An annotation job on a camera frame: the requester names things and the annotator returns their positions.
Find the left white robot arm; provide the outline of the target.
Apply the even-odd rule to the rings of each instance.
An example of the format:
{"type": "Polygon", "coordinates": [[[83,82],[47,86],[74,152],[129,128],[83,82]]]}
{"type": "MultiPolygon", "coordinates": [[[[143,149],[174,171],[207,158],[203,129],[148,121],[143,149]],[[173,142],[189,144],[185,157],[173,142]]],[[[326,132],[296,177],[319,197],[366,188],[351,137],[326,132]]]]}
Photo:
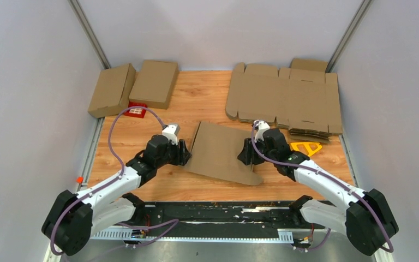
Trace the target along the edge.
{"type": "Polygon", "coordinates": [[[154,178],[159,168],[184,166],[190,158],[185,140],[154,135],[144,150],[108,179],[76,193],[61,192],[41,228],[53,254],[74,255],[93,235],[120,222],[140,225],[145,203],[132,191],[154,178]]]}

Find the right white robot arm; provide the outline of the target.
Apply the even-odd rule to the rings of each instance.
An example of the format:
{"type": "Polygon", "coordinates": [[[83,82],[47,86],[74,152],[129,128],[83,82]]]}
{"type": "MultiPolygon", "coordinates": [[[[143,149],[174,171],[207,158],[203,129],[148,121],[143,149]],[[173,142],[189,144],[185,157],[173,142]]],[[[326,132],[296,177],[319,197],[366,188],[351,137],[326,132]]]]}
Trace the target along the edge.
{"type": "Polygon", "coordinates": [[[291,149],[278,128],[255,121],[237,158],[244,165],[270,162],[281,175],[330,201],[325,204],[307,195],[297,199],[289,214],[295,227],[303,228],[308,223],[322,225],[345,235],[367,256],[379,249],[394,252],[391,237],[399,232],[399,226],[384,194],[377,189],[358,188],[332,175],[306,154],[291,149]]]}

